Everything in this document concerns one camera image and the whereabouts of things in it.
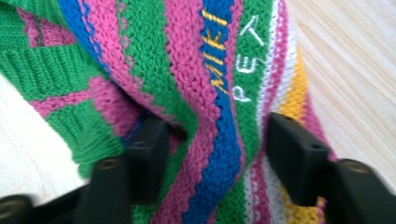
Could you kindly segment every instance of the wood grain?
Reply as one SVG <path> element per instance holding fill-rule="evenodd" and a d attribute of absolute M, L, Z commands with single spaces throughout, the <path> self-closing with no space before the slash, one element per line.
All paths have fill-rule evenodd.
<path fill-rule="evenodd" d="M 372 165 L 396 190 L 396 1 L 288 4 L 333 149 Z"/>
<path fill-rule="evenodd" d="M 332 147 L 371 164 L 396 189 L 395 1 L 288 5 Z M 64 141 L 1 76 L 0 156 L 0 197 L 27 192 L 44 203 L 83 184 Z"/>

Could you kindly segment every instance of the knitted scarf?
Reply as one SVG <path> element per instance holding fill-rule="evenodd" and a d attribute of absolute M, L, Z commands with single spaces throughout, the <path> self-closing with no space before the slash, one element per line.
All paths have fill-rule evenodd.
<path fill-rule="evenodd" d="M 319 223 L 265 154 L 269 113 L 325 141 L 285 0 L 0 0 L 0 72 L 67 143 L 79 174 L 171 126 L 158 204 L 135 223 Z"/>

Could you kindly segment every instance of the knitted blanket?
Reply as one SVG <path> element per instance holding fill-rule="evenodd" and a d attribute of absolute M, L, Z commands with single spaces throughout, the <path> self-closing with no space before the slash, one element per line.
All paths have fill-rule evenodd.
<path fill-rule="evenodd" d="M 134 223 L 323 222 L 265 154 L 272 111 L 325 141 L 285 0 L 0 0 L 0 59 L 84 178 L 147 111 L 172 126 L 160 200 Z"/>

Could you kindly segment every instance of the green stripe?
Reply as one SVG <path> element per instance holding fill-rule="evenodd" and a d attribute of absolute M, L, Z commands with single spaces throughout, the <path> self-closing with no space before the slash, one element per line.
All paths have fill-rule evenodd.
<path fill-rule="evenodd" d="M 41 18 L 55 24 L 67 27 L 64 17 L 58 5 L 58 0 L 0 0 L 14 7 L 20 7 L 25 11 L 31 12 Z"/>
<path fill-rule="evenodd" d="M 126 5 L 118 17 L 119 21 L 121 18 L 128 21 L 125 30 L 121 29 L 120 24 L 120 36 L 126 35 L 130 39 L 130 45 L 123 53 L 134 59 L 131 74 L 143 80 L 141 91 L 153 95 L 153 104 L 163 107 L 164 114 L 174 115 L 174 122 L 181 123 L 188 136 L 187 141 L 177 148 L 177 153 L 169 158 L 160 195 L 161 202 L 176 179 L 188 146 L 196 133 L 198 122 L 190 106 L 177 90 L 176 82 L 169 71 L 170 61 L 165 51 L 167 39 L 163 32 L 166 25 L 164 5 L 156 0 L 130 1 Z M 150 207 L 136 206 L 133 212 L 134 222 L 149 223 L 158 207 L 158 204 Z"/>
<path fill-rule="evenodd" d="M 241 55 L 241 65 L 244 62 L 244 57 L 249 57 L 250 62 L 253 58 L 259 58 L 265 62 L 268 51 L 272 7 L 272 1 L 246 0 L 244 2 L 244 13 L 239 22 L 239 32 L 236 39 L 235 63 L 238 54 Z M 244 35 L 240 35 L 241 31 L 252 19 L 252 16 L 256 15 L 259 16 L 259 20 L 254 26 L 254 31 L 262 39 L 262 42 L 265 43 L 263 47 L 251 33 L 246 32 Z M 251 74 L 238 72 L 236 66 L 234 66 L 233 70 L 233 85 L 241 87 L 245 91 L 246 97 L 251 100 L 248 103 L 235 101 L 236 121 L 247 156 L 246 167 L 253 161 L 260 148 L 256 111 L 264 69 L 264 64 L 259 62 L 256 71 Z M 219 204 L 216 213 L 216 223 L 244 222 L 245 191 L 243 177 L 241 176 L 230 193 Z"/>
<path fill-rule="evenodd" d="M 90 177 L 97 161 L 123 151 L 120 139 L 95 110 L 92 100 L 54 111 L 46 121 L 70 147 L 73 161 L 79 164 L 78 172 L 83 178 Z"/>
<path fill-rule="evenodd" d="M 18 15 L 16 8 L 0 3 L 0 51 L 23 49 L 29 46 L 28 38 L 22 31 L 23 27 L 24 22 Z"/>
<path fill-rule="evenodd" d="M 102 69 L 79 46 L 0 51 L 0 73 L 25 100 L 44 100 L 88 89 Z"/>

